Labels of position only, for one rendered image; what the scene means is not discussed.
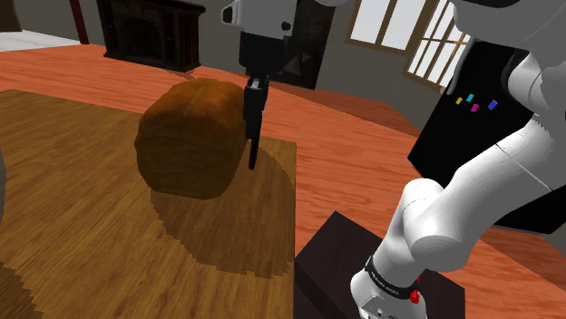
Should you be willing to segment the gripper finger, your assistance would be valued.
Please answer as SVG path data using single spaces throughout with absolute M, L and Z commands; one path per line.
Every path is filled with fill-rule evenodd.
M 244 89 L 243 119 L 246 122 L 245 137 L 250 140 L 249 169 L 256 166 L 263 111 L 268 98 L 269 79 L 266 74 L 252 76 Z

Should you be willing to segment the dark tall cabinet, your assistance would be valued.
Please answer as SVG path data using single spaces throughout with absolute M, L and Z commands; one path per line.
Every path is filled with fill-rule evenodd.
M 284 66 L 271 81 L 316 88 L 335 10 L 316 0 L 298 0 L 293 33 L 285 37 Z

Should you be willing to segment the brown bread loaf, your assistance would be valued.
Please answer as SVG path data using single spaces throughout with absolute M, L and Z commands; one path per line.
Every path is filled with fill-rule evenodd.
M 156 192 L 211 199 L 230 185 L 248 140 L 243 89 L 198 78 L 173 85 L 142 116 L 138 169 Z

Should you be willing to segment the dark fireplace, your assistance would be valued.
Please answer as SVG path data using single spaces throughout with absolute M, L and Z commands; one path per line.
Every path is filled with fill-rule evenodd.
M 184 0 L 96 0 L 105 57 L 185 73 L 200 66 L 203 5 Z

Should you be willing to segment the dark robot stand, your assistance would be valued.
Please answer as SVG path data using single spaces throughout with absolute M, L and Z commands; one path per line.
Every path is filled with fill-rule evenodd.
M 350 293 L 381 238 L 334 212 L 295 259 L 294 319 L 361 319 Z M 428 319 L 465 319 L 465 290 L 434 271 L 420 275 Z

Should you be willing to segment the wooden framed lattice window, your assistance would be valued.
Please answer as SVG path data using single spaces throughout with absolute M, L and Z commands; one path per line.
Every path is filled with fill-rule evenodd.
M 417 43 L 403 76 L 443 93 L 471 37 L 454 25 L 438 22 L 430 37 Z

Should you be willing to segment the brown wooden table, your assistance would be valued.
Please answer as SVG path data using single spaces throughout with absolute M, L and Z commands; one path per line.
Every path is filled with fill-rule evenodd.
M 142 179 L 139 115 L 0 93 L 0 319 L 293 319 L 296 146 L 218 198 Z

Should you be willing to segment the black fridge with coloured magnets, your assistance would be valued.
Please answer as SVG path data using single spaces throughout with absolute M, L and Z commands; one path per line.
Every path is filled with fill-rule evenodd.
M 493 43 L 473 44 L 454 91 L 441 96 L 408 155 L 422 177 L 447 186 L 460 166 L 528 122 L 533 112 L 503 87 L 503 78 L 527 55 Z

